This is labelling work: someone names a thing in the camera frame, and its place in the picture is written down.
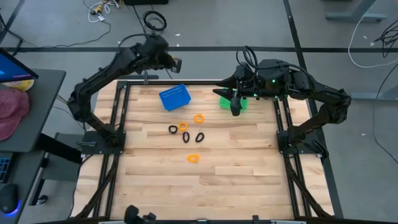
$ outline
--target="gray floor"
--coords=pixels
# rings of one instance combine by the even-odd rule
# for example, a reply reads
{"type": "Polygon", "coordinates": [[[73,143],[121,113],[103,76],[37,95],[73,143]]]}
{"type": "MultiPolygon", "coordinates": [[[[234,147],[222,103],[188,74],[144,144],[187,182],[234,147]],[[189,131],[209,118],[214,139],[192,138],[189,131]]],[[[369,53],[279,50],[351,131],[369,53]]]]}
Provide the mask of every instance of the gray floor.
{"type": "MultiPolygon", "coordinates": [[[[97,1],[86,0],[87,4],[97,1]]],[[[292,13],[302,47],[347,47],[355,24],[339,23],[324,19],[325,11],[352,9],[359,1],[290,0],[292,13]]],[[[6,20],[11,16],[17,1],[1,1],[1,14],[6,20]]],[[[154,6],[168,22],[163,36],[171,46],[242,46],[293,47],[289,24],[282,0],[171,0],[165,6],[154,6]]],[[[149,6],[138,6],[141,16],[149,6]]],[[[397,19],[398,5],[393,0],[380,0],[371,12],[389,16],[379,24],[361,24],[354,38],[353,47],[370,47],[370,43],[397,19]]],[[[111,8],[104,15],[112,24],[112,31],[103,39],[80,47],[115,47],[129,34],[140,33],[141,27],[135,15],[126,8],[111,8]]],[[[26,1],[16,17],[11,30],[35,45],[57,45],[84,42],[107,31],[105,24],[90,24],[87,10],[81,0],[26,1]]],[[[142,39],[131,40],[133,44],[142,39]]],[[[13,47],[17,40],[7,35],[1,47],[13,47]]],[[[180,74],[174,78],[224,78],[230,76],[236,66],[234,52],[172,52],[183,59],[180,74]]],[[[52,68],[67,71],[60,95],[68,97],[75,83],[89,77],[98,67],[111,60],[111,52],[85,53],[19,53],[17,58],[32,68],[52,68]]],[[[298,63],[295,53],[259,52],[259,58],[279,58],[298,63]]],[[[347,92],[372,91],[379,88],[392,66],[363,69],[351,63],[347,53],[305,53],[308,71],[319,81],[347,92]]],[[[379,53],[353,54],[361,65],[390,62],[398,54],[382,59],[379,53]]],[[[164,72],[150,71],[167,79],[164,72]]],[[[383,90],[398,84],[396,70],[383,90]]],[[[398,165],[382,151],[372,136],[372,112],[375,106],[375,132],[381,144],[398,156],[396,103],[354,101],[348,119],[341,125],[324,127],[330,151],[341,206],[346,218],[398,222],[398,165]]],[[[54,135],[81,133],[81,128],[71,117],[53,109],[44,132],[54,135]]],[[[43,193],[51,200],[41,207],[27,207],[21,223],[59,220],[70,210],[73,184],[46,183],[43,193]]]]}

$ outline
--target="green object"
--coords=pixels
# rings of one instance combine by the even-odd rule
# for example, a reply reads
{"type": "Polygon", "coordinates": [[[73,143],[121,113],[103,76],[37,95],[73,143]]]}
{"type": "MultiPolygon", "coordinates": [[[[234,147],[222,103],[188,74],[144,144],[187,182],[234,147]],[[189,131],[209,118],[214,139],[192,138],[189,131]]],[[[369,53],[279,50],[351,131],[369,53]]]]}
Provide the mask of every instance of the green object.
{"type": "MultiPolygon", "coordinates": [[[[226,110],[230,110],[231,102],[224,97],[220,97],[220,107],[226,110]]],[[[241,112],[246,111],[248,109],[248,99],[241,99],[242,109],[241,112]]]]}

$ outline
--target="red hat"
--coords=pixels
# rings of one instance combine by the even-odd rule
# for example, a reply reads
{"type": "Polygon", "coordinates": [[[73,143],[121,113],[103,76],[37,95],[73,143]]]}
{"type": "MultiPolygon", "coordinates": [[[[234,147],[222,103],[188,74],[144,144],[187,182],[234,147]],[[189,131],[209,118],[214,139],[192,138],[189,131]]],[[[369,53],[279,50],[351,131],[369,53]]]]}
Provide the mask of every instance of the red hat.
{"type": "Polygon", "coordinates": [[[29,112],[29,97],[14,88],[0,90],[0,140],[10,137],[29,112]]]}

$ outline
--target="monitor screen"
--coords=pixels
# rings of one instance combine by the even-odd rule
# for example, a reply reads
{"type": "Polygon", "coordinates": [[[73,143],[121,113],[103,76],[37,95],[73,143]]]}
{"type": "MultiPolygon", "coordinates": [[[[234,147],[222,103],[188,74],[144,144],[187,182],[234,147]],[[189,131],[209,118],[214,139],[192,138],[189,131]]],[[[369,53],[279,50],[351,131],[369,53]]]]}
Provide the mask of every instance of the monitor screen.
{"type": "Polygon", "coordinates": [[[0,83],[33,78],[38,78],[38,76],[13,56],[0,49],[0,83]]]}

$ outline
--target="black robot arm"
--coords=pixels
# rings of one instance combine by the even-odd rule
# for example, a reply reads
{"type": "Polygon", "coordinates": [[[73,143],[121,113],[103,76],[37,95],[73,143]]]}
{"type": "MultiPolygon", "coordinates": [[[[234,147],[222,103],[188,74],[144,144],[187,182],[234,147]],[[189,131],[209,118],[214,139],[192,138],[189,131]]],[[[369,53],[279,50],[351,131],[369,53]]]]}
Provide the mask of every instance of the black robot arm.
{"type": "Polygon", "coordinates": [[[294,70],[291,67],[299,67],[281,60],[263,60],[259,66],[262,69],[255,73],[248,64],[241,63],[231,77],[217,83],[218,86],[227,89],[213,90],[231,101],[233,116],[240,114],[240,101],[245,97],[255,97],[259,100],[289,95],[298,100],[310,98],[323,102],[318,114],[300,126],[288,129],[289,143],[301,141],[305,135],[325,124],[339,124],[346,119],[351,98],[344,90],[336,90],[318,83],[305,70],[294,70]]]}
{"type": "Polygon", "coordinates": [[[173,72],[180,72],[181,60],[172,58],[167,53],[169,44],[161,36],[148,36],[144,45],[136,44],[122,49],[112,62],[99,72],[84,79],[75,86],[68,100],[68,107],[73,117],[80,122],[86,122],[106,141],[109,146],[117,146],[119,139],[114,127],[104,124],[91,111],[91,96],[121,75],[133,72],[141,74],[147,69],[168,68],[173,72]]]}

